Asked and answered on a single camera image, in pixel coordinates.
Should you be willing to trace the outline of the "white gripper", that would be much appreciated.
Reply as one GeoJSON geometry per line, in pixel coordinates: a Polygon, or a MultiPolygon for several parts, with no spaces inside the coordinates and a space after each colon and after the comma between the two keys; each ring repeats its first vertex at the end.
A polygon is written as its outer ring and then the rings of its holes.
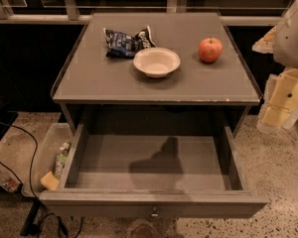
{"type": "Polygon", "coordinates": [[[273,53],[275,61],[289,66],[279,75],[269,75],[256,127],[266,134],[290,129],[298,120],[298,0],[252,50],[273,53]]]}

